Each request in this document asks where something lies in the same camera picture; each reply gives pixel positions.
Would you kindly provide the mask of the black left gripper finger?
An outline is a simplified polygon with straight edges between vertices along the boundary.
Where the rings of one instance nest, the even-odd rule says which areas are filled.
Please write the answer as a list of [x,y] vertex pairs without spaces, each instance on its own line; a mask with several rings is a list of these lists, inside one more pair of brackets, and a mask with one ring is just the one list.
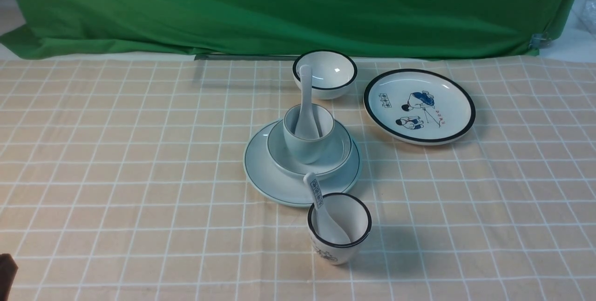
[[18,266],[9,253],[0,255],[0,288],[11,288]]

